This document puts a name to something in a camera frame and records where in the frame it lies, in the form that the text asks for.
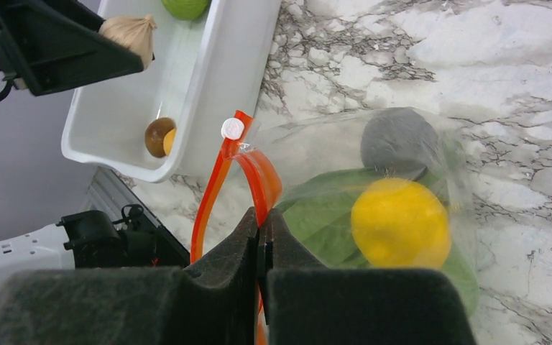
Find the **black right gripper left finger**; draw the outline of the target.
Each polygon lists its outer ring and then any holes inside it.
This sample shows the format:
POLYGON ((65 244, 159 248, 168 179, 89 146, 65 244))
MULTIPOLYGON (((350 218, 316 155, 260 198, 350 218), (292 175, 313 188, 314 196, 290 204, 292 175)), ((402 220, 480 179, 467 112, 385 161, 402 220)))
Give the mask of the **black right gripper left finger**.
POLYGON ((253 208, 186 268, 37 270, 0 287, 0 344, 253 344, 253 208))

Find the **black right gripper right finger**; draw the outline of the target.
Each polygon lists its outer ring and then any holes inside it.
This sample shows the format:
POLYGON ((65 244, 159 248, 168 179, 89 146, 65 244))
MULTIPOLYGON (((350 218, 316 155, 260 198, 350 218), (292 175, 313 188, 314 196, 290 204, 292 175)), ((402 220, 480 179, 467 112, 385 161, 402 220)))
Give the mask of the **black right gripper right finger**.
POLYGON ((427 269, 330 269, 289 231, 278 210, 262 225, 271 344, 474 344, 461 298, 427 269))

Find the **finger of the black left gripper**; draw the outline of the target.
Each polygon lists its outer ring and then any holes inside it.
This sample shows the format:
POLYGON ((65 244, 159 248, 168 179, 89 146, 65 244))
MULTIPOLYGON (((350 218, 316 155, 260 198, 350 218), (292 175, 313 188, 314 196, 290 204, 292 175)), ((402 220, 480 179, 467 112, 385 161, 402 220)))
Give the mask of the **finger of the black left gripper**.
POLYGON ((0 72, 35 96, 143 71, 137 54, 99 34, 79 1, 0 1, 0 72))

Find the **garlic bulb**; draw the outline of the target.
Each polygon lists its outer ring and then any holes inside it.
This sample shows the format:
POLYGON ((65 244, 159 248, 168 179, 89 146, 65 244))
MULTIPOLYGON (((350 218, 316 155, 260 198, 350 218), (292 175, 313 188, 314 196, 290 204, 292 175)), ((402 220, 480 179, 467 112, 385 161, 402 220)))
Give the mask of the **garlic bulb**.
POLYGON ((144 17, 118 16, 107 19, 98 29, 103 37, 138 55, 147 69, 153 61, 153 32, 157 24, 151 14, 144 17))

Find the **green leafy vegetable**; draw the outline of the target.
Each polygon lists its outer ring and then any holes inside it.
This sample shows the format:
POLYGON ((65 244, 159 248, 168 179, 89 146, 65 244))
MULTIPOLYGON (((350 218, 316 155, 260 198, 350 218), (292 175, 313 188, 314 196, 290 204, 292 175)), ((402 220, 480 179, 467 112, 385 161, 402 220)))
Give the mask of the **green leafy vegetable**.
POLYGON ((369 268, 351 234, 351 208, 367 187, 381 179, 402 178, 427 187, 448 212, 452 245, 448 258, 438 269, 460 294, 469 315, 479 302, 479 285, 467 254, 455 236, 460 232, 449 205, 449 190, 444 178, 426 172, 419 178, 410 173, 349 169, 326 172, 289 189, 278 204, 291 234, 319 261, 329 267, 369 268))

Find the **yellow bell pepper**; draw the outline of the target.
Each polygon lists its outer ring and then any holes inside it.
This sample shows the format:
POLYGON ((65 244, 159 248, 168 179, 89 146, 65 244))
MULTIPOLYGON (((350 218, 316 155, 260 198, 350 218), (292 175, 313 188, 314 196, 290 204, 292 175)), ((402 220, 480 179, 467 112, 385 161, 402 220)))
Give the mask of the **yellow bell pepper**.
POLYGON ((452 245, 445 206, 424 185, 402 178, 367 187, 351 208, 351 234, 375 267, 438 270, 452 245))

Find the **clear zip bag orange zipper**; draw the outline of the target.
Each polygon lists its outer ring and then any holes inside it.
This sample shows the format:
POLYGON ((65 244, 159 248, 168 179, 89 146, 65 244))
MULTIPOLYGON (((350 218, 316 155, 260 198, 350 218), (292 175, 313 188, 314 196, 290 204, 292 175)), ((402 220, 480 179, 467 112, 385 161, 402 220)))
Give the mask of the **clear zip bag orange zipper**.
POLYGON ((411 109, 252 137, 242 111, 193 225, 188 272, 225 344, 474 344, 447 142, 411 109))

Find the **dark brown avocado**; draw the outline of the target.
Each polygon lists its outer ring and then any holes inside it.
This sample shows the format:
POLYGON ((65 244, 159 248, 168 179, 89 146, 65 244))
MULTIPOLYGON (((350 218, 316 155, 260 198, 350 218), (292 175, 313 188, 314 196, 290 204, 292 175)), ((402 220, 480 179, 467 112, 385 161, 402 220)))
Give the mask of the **dark brown avocado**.
POLYGON ((365 168, 410 173, 419 178, 442 164, 440 138, 416 111, 391 108, 376 112, 362 132, 360 155, 365 168))

